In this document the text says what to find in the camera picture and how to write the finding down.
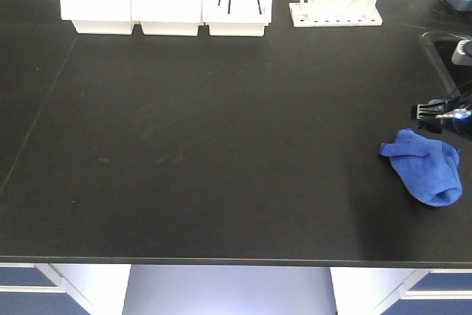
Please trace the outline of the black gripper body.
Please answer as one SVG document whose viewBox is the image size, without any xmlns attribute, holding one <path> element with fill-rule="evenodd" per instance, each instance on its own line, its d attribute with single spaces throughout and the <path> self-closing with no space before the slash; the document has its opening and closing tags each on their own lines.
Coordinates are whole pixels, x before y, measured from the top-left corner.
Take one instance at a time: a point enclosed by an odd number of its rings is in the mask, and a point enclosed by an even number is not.
<svg viewBox="0 0 472 315">
<path fill-rule="evenodd" d="M 435 133 L 449 131 L 460 136 L 471 136 L 471 90 L 447 100 L 431 100 L 437 113 L 432 123 Z"/>
</svg>

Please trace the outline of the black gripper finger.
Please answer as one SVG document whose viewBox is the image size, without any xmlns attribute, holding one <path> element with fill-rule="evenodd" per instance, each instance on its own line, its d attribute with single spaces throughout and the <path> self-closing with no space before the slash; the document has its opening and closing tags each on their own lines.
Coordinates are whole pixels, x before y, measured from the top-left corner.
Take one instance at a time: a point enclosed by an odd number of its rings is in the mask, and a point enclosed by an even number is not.
<svg viewBox="0 0 472 315">
<path fill-rule="evenodd" d="M 428 131 L 432 134 L 441 134 L 442 131 L 443 131 L 441 128 L 438 128 L 437 126 L 432 125 L 428 122 L 418 121 L 417 124 L 418 124 L 419 129 L 423 129 L 423 130 Z"/>
<path fill-rule="evenodd" d="M 411 109 L 411 120 L 423 120 L 432 117 L 432 110 L 429 104 L 416 104 Z"/>
</svg>

